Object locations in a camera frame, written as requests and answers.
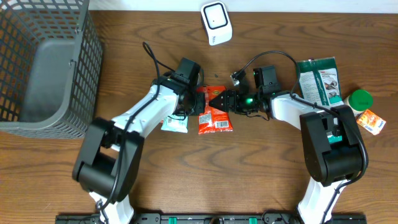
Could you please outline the red snack bag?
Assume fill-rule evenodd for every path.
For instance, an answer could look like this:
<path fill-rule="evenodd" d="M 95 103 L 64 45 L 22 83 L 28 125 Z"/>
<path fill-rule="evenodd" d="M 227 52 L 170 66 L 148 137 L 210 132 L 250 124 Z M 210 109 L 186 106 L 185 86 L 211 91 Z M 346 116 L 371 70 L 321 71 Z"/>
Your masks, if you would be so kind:
<path fill-rule="evenodd" d="M 199 134 L 233 131 L 228 113 L 209 106 L 209 102 L 225 90 L 225 86 L 202 86 L 197 90 L 205 94 L 205 110 L 198 117 Z"/>

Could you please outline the white small packet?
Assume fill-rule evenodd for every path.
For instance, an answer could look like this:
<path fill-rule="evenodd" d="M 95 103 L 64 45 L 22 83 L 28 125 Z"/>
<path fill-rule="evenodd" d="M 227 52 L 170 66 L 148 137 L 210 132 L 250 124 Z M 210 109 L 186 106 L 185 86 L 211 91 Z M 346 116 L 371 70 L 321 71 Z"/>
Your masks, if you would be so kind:
<path fill-rule="evenodd" d="M 177 116 L 172 114 L 163 120 L 161 130 L 176 133 L 188 133 L 187 126 L 188 116 Z"/>

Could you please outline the green white 3M package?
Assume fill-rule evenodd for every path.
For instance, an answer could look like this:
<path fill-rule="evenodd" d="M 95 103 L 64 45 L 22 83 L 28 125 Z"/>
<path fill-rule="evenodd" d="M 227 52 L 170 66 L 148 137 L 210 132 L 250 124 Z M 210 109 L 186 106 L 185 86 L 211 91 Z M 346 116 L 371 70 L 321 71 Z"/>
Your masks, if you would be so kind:
<path fill-rule="evenodd" d="M 300 67 L 299 86 L 304 100 L 329 107 L 343 104 L 334 57 L 303 60 L 297 64 Z"/>

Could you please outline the green lid jar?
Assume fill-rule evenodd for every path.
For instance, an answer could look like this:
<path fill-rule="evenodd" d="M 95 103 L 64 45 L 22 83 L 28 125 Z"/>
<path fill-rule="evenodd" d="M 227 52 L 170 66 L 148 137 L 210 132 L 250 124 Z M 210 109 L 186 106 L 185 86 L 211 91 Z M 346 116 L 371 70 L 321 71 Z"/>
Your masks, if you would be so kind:
<path fill-rule="evenodd" d="M 358 116 L 372 107 L 373 97 L 368 91 L 359 89 L 347 96 L 343 103 L 353 110 L 354 116 Z"/>

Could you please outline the orange Kleenex tissue pack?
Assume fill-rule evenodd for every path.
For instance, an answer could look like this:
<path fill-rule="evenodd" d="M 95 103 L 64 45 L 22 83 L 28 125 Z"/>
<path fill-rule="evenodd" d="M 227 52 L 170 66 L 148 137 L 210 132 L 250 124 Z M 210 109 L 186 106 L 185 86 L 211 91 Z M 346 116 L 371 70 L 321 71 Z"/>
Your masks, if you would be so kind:
<path fill-rule="evenodd" d="M 364 111 L 358 117 L 357 123 L 373 135 L 378 135 L 386 125 L 386 121 L 371 110 Z"/>

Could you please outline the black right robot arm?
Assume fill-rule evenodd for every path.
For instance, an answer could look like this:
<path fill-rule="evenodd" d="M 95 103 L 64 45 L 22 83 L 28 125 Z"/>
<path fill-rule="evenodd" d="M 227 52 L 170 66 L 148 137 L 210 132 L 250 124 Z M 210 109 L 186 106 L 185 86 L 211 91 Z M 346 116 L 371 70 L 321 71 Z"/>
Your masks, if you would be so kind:
<path fill-rule="evenodd" d="M 225 90 L 209 106 L 247 117 L 289 123 L 301 132 L 310 182 L 297 206 L 301 223 L 326 223 L 341 191 L 361 179 L 368 155 L 354 114 L 348 106 L 326 108 L 283 91 L 277 81 L 258 84 L 257 92 Z"/>

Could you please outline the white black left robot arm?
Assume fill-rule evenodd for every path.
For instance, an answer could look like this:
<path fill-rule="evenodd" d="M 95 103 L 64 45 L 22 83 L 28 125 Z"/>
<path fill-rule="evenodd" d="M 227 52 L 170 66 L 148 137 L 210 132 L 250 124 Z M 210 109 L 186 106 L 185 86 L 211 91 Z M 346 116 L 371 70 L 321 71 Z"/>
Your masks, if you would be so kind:
<path fill-rule="evenodd" d="M 187 58 L 153 80 L 149 92 L 111 120 L 95 118 L 86 131 L 72 177 L 95 201 L 101 223 L 129 223 L 134 209 L 129 193 L 136 181 L 145 138 L 165 118 L 184 110 L 204 112 L 201 66 Z"/>

